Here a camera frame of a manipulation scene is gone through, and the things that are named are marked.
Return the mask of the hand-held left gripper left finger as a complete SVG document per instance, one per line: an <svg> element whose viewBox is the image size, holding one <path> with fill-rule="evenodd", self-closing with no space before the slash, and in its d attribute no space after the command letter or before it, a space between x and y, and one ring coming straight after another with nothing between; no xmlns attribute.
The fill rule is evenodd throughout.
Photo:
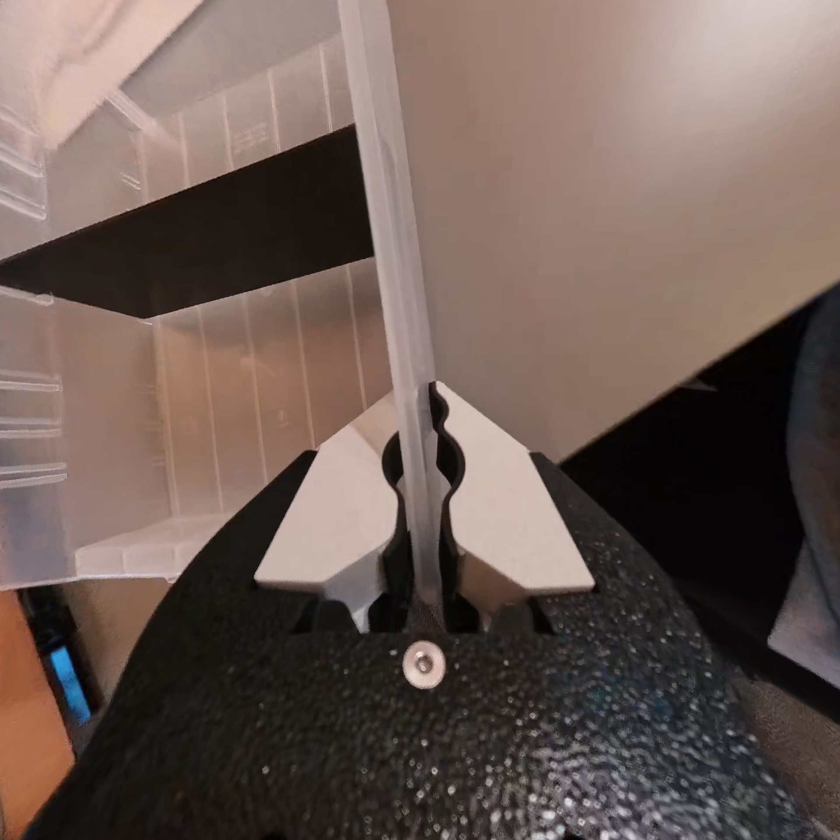
<svg viewBox="0 0 840 840"><path fill-rule="evenodd" d="M362 632L400 632L412 545L393 393L318 449L255 582L341 602Z"/></svg>

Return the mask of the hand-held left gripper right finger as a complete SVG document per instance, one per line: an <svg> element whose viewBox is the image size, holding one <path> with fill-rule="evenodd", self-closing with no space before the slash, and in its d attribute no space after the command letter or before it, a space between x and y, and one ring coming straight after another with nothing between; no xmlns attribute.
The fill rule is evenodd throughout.
<svg viewBox="0 0 840 840"><path fill-rule="evenodd" d="M595 591L545 480L554 465L446 384L428 396L448 483L438 541L447 630L478 632L509 607L545 627L538 598Z"/></svg>

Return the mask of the clear plastic storage bin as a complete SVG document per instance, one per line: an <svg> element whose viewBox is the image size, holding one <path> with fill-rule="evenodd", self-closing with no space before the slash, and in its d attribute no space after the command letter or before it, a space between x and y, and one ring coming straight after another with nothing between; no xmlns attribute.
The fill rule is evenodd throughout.
<svg viewBox="0 0 840 840"><path fill-rule="evenodd" d="M385 2L2 2L2 590L173 581L393 407Z"/></svg>

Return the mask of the small blue object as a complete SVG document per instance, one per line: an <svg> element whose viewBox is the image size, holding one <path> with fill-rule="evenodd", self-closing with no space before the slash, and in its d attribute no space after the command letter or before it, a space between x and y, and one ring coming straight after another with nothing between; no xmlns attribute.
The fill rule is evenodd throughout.
<svg viewBox="0 0 840 840"><path fill-rule="evenodd" d="M92 717L88 693L68 645L52 647L41 661L68 726L74 728L88 723Z"/></svg>

